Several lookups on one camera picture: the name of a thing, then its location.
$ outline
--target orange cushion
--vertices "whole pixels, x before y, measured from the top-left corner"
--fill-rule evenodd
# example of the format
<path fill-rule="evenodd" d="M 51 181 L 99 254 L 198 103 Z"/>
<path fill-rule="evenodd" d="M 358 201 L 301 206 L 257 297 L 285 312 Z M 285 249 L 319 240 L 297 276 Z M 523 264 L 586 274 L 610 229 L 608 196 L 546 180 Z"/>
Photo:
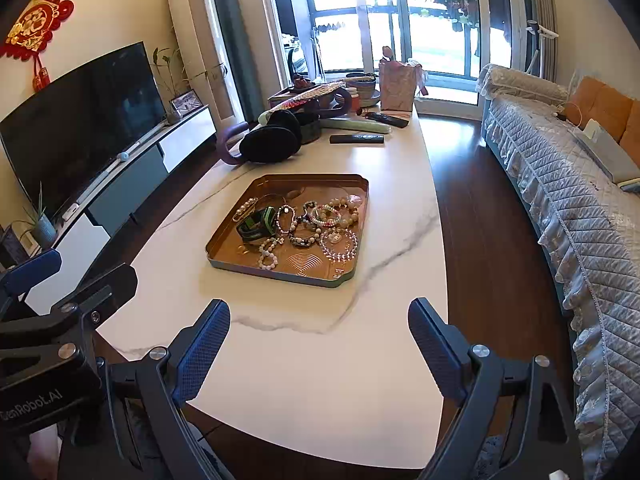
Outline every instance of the orange cushion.
<path fill-rule="evenodd" d="M 589 119 L 594 119 L 611 137 L 616 139 L 616 142 L 620 142 L 634 100 L 615 88 L 587 76 L 582 78 L 569 102 L 579 107 L 582 112 L 582 120 L 580 120 L 580 112 L 576 106 L 567 105 L 567 118 L 573 124 L 578 124 L 580 121 L 579 126 L 584 129 Z"/>
<path fill-rule="evenodd" d="M 620 146 L 640 168 L 640 101 L 635 100 L 631 107 L 625 133 L 620 139 Z"/>

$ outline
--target white floor standing air conditioner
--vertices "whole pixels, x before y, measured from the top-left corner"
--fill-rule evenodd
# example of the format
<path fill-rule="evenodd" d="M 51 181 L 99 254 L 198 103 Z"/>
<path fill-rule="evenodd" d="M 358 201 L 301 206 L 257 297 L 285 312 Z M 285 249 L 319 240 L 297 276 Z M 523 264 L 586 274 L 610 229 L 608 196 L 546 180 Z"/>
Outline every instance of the white floor standing air conditioner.
<path fill-rule="evenodd" d="M 209 105 L 217 131 L 244 121 L 214 0 L 169 0 L 190 86 Z"/>

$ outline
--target coffee table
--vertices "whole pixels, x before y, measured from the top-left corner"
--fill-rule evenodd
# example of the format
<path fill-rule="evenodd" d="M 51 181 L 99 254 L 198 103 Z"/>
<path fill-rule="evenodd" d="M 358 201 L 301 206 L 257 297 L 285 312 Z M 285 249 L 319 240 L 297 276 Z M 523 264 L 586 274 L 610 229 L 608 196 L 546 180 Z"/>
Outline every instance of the coffee table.
<path fill-rule="evenodd" d="M 311 455 L 422 468 L 436 446 L 442 396 L 409 332 L 409 303 L 425 296 L 447 320 L 427 150 L 415 111 L 384 145 L 329 144 L 335 133 L 323 131 L 281 164 L 211 168 L 135 258 L 137 294 L 99 331 L 137 359 L 167 346 L 221 298 L 231 328 L 193 406 Z M 321 288 L 211 267 L 207 241 L 248 185 L 272 173 L 357 173 L 369 180 L 352 280 Z"/>

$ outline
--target blue plant pot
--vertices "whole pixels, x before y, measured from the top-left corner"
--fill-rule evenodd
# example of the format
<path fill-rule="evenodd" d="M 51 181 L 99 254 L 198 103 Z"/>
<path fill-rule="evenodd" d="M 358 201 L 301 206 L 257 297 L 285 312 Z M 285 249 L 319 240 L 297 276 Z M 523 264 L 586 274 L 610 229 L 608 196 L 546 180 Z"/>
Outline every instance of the blue plant pot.
<path fill-rule="evenodd" d="M 43 250 L 50 249 L 53 246 L 53 242 L 56 241 L 56 235 L 56 228 L 53 227 L 46 215 L 42 215 L 31 230 L 31 236 Z"/>

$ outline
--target framed photo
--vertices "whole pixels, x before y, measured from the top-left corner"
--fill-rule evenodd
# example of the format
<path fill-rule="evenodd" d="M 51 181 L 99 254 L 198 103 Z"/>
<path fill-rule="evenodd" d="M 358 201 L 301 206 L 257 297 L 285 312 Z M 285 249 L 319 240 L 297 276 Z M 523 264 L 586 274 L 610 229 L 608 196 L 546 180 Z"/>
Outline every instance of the framed photo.
<path fill-rule="evenodd" d="M 180 117 L 184 117 L 189 112 L 193 112 L 198 108 L 202 108 L 202 102 L 198 98 L 195 90 L 189 90 L 182 95 L 178 95 L 177 98 L 171 99 L 171 106 L 175 110 L 175 113 Z"/>

